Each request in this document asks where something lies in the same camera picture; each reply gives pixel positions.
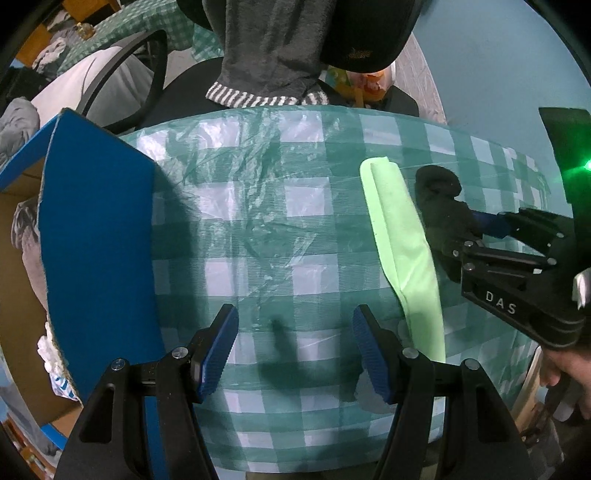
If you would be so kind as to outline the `person's right hand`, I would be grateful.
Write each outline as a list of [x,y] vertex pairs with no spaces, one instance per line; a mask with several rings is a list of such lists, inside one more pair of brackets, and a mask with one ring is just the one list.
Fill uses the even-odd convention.
[[563,375],[583,384],[586,376],[586,359],[576,350],[542,350],[540,382],[542,386],[557,386]]

